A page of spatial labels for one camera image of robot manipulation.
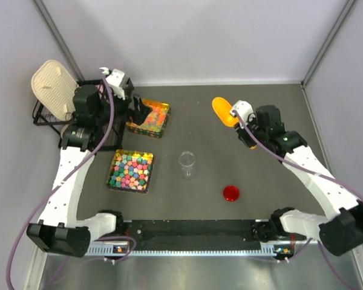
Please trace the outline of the green tin translucent star candies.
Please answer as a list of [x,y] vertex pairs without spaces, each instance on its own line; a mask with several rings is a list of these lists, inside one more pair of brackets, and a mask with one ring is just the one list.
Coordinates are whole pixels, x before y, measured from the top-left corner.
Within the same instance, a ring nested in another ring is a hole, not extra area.
[[140,135],[161,138],[164,134],[171,114],[170,105],[167,103],[147,99],[143,99],[143,104],[149,106],[152,109],[151,113],[140,126],[134,123],[126,123],[128,130],[132,133]]

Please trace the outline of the orange plastic scoop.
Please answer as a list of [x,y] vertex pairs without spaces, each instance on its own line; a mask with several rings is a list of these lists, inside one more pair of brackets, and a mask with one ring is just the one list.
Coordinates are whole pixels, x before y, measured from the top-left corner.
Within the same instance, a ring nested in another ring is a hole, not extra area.
[[248,133],[248,128],[246,127],[248,123],[251,123],[254,119],[255,115],[252,114],[251,117],[249,117],[249,122],[245,124],[242,120],[240,120],[238,117],[233,117],[230,114],[230,110],[232,108],[232,104],[230,104],[225,98],[223,97],[216,97],[212,100],[212,108],[217,115],[217,117],[221,120],[221,122],[227,126],[232,127],[234,129],[235,125],[237,125],[239,122],[241,123],[241,127],[245,128],[246,132]]

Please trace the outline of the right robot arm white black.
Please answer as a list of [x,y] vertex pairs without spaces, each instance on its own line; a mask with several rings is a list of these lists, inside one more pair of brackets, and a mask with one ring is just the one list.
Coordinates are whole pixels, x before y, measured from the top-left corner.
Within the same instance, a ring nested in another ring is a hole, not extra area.
[[274,105],[252,109],[246,101],[233,105],[236,131],[247,147],[261,146],[290,170],[316,199],[324,214],[303,213],[291,207],[270,217],[279,233],[296,233],[321,242],[334,256],[363,244],[363,198],[337,181],[296,131],[287,131]]

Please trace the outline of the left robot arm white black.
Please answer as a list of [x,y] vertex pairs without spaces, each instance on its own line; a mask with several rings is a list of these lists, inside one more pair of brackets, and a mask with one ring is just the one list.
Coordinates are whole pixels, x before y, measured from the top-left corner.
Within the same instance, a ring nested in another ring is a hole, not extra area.
[[110,134],[116,109],[122,105],[112,99],[109,86],[105,88],[108,101],[103,107],[106,122],[91,128],[68,126],[62,139],[60,164],[53,191],[42,202],[42,211],[36,223],[28,223],[26,234],[46,253],[83,257],[91,242],[107,234],[120,234],[122,214],[102,210],[93,217],[77,220],[77,207],[83,184],[96,153]]

